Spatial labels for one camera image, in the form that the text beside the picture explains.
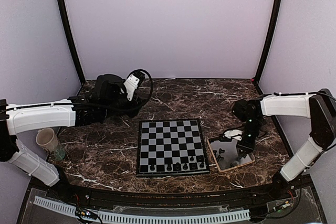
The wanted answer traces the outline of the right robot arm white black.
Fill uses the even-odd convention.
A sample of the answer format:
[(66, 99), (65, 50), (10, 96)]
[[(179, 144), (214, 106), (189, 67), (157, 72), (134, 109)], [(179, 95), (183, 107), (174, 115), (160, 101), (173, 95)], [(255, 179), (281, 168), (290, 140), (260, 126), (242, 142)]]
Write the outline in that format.
[(268, 195), (273, 200), (287, 193), (290, 183), (334, 147), (335, 98), (329, 89), (304, 93), (263, 94), (251, 100), (238, 100), (232, 113), (244, 123), (236, 144), (238, 157), (250, 154), (266, 117), (286, 117), (310, 122), (308, 138), (289, 161), (272, 177)]

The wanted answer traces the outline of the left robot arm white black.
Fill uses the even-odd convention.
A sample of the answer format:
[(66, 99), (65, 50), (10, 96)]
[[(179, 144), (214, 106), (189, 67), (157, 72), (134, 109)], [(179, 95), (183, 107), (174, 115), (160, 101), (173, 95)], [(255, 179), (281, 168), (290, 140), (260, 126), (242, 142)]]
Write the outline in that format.
[(74, 197), (64, 173), (29, 150), (17, 134), (52, 127), (78, 127), (102, 123), (117, 115), (135, 117), (146, 104), (136, 90), (145, 75), (135, 70), (126, 79), (114, 74), (100, 75), (91, 91), (55, 102), (15, 105), (1, 100), (1, 162), (11, 163), (29, 176), (52, 187), (63, 201)]

